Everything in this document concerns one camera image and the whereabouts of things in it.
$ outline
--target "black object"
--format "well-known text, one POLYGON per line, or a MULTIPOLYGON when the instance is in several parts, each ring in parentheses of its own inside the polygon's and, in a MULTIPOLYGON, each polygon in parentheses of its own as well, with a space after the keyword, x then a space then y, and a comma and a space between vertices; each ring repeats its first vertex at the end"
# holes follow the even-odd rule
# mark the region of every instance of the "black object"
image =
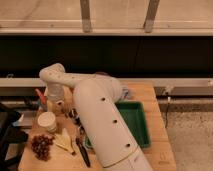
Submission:
POLYGON ((87 167, 90 167, 90 161, 89 161, 89 157, 88 157, 88 154, 87 154, 87 150, 84 148, 84 146, 82 145, 81 141, 79 138, 76 138, 75 139, 76 141, 76 144, 81 152, 81 155, 84 159, 84 162, 86 163, 87 167))
POLYGON ((10 143, 22 143, 28 139, 28 135, 25 132, 12 125, 20 117, 21 114, 19 112, 0 103, 0 171, 8 170, 8 166, 19 162, 21 159, 21 156, 16 156, 5 160, 10 143))
POLYGON ((78 114, 75 109, 72 109, 69 113, 68 116, 72 119, 73 123, 75 125, 81 126, 81 121, 80 118, 78 117, 78 114))
POLYGON ((72 73, 212 78, 212 43, 213 36, 0 36, 0 77, 38 77, 60 62, 72 73))

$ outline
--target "floor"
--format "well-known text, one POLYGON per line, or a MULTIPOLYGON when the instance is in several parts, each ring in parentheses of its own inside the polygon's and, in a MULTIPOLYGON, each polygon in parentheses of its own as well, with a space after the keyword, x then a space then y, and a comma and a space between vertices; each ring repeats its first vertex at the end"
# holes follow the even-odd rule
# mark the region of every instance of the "floor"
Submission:
MULTIPOLYGON (((213 99, 159 99, 177 171, 213 170, 213 99)), ((8 157, 17 153, 11 146, 8 157)))

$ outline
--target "food item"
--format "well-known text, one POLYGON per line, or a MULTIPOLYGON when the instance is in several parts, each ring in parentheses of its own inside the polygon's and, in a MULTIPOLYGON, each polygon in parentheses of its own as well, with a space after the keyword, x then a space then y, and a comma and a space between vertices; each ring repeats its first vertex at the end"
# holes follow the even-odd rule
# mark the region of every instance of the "food item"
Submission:
POLYGON ((55 145, 63 148, 64 150, 67 150, 72 155, 75 155, 75 151, 72 147, 72 140, 66 128, 63 128, 62 134, 55 134, 54 143, 55 145))
POLYGON ((36 158, 39 160, 47 161, 50 158, 49 151, 50 145, 53 144, 54 137, 47 137, 44 134, 36 135, 31 142, 31 149, 36 153, 36 158))

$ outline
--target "black knife handle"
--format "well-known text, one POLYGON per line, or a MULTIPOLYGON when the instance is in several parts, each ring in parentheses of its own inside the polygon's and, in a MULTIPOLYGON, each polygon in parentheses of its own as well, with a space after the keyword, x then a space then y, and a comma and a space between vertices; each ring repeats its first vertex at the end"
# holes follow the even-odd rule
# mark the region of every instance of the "black knife handle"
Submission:
POLYGON ((81 152, 81 155, 84 159, 84 162, 86 163, 87 167, 90 167, 90 160, 89 160, 89 156, 87 154, 87 150, 84 148, 84 146, 81 144, 79 138, 76 138, 76 144, 78 145, 78 148, 81 152))

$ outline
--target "white cup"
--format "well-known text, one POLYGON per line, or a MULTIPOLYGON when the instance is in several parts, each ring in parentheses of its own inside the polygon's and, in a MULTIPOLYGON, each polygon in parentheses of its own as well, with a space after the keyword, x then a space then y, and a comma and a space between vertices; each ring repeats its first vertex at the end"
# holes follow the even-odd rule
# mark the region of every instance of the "white cup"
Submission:
POLYGON ((56 118, 53 112, 44 112, 38 117, 38 125, 53 133, 57 130, 56 118))

